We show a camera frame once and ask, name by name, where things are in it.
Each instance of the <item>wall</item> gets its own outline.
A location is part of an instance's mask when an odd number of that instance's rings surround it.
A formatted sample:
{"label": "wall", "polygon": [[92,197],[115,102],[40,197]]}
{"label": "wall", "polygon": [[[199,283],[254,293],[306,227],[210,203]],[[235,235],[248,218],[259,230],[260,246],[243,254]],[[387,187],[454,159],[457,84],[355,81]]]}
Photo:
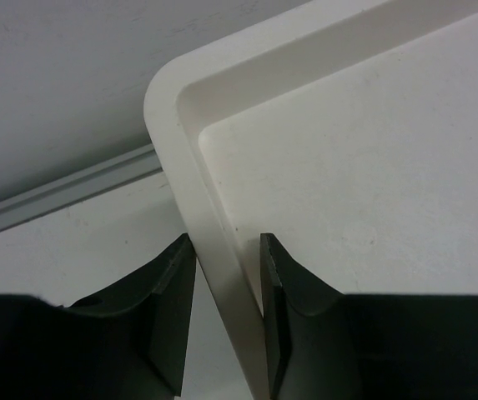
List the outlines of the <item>wall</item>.
{"label": "wall", "polygon": [[0,200],[148,142],[169,60],[306,0],[0,0]]}
{"label": "wall", "polygon": [[[183,232],[164,174],[153,175],[1,232],[0,293],[70,305],[155,258]],[[251,399],[200,268],[182,398]]]}

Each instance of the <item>metal strip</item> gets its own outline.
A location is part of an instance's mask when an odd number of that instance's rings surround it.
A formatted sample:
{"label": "metal strip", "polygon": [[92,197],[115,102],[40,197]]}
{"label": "metal strip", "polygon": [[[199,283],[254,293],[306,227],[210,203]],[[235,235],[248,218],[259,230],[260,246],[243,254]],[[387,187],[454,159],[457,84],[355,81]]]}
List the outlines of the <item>metal strip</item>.
{"label": "metal strip", "polygon": [[0,232],[162,171],[153,145],[0,202]]}

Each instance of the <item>tray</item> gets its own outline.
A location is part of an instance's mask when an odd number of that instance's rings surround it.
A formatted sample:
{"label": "tray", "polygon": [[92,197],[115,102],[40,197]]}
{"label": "tray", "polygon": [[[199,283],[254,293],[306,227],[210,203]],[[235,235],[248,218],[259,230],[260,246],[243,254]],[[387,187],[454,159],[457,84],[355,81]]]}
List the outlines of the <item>tray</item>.
{"label": "tray", "polygon": [[144,116],[256,398],[260,233],[343,293],[478,293],[478,2],[308,3],[173,60]]}

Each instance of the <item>gray wall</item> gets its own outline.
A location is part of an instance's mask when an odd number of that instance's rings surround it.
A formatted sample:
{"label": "gray wall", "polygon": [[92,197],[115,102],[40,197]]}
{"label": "gray wall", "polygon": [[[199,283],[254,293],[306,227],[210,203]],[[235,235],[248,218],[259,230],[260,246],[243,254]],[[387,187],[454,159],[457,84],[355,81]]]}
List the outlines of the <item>gray wall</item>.
{"label": "gray wall", "polygon": [[0,0],[0,200],[148,142],[169,60],[306,0]]}

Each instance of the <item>white plastic container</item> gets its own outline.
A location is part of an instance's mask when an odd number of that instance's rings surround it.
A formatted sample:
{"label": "white plastic container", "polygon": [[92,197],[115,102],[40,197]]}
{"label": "white plastic container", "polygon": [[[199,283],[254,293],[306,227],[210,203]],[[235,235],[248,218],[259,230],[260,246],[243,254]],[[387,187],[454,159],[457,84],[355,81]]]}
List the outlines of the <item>white plastic container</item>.
{"label": "white plastic container", "polygon": [[256,398],[260,233],[341,292],[478,293],[478,1],[306,4],[169,63],[144,116]]}

